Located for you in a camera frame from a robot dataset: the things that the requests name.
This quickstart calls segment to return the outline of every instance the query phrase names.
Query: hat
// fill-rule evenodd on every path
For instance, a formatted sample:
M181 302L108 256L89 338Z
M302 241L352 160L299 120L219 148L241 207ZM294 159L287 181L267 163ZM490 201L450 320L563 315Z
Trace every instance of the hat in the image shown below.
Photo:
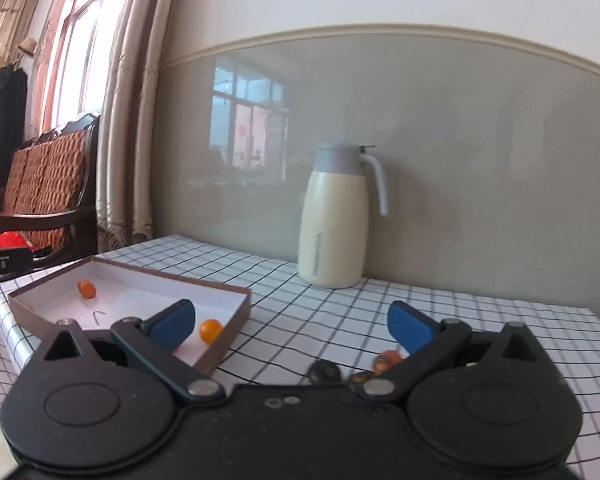
M33 54L35 54L37 45L38 45L38 42L36 40L34 40L33 38L25 38L22 41L22 43L18 45L18 50L23 52L24 54L27 54L27 56L33 57Z

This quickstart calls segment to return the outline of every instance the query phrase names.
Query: grid pattern tablecloth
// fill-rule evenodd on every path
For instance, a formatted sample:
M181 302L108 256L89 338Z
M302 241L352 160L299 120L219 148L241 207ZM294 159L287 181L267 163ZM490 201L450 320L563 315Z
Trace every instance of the grid pattern tablecloth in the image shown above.
M340 290L308 286L298 277L295 264L180 236L103 256L253 291L251 317L214 374L228 388L243 382L297 384L316 358L336 362L348 374L369 369L378 352L404 352L386 327L394 300L408 301L436 320L459 317L477 330L499 332L503 323L522 320L557 364L584 412L568 462L586 480L600 480L600 320L588 309L368 279ZM39 343L14 322L6 294L49 272L0 285L0 403Z

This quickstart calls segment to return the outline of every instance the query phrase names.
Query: gray glossy wall panel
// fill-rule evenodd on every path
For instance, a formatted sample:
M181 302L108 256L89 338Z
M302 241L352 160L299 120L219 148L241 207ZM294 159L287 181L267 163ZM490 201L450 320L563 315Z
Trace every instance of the gray glossy wall panel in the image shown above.
M377 34L226 56L285 86L284 150L251 171L225 163L209 148L215 57L162 70L157 234L293 260L314 146L372 143L392 212L372 211L368 275L600 312L599 76L496 46Z

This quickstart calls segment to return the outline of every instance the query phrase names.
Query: black coat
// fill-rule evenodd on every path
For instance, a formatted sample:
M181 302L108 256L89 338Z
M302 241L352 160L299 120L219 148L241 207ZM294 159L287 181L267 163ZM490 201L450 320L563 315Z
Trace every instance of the black coat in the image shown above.
M7 185L13 153L22 146L27 107L27 74L7 65L0 69L0 189Z

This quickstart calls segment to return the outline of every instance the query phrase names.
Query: wooden sofa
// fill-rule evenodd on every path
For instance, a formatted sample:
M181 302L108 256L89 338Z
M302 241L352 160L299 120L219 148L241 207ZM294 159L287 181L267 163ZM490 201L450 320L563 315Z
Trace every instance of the wooden sofa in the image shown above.
M81 118L30 141L13 156L7 186L0 189L0 234L22 232L38 248L32 270L97 252L99 124L99 118Z

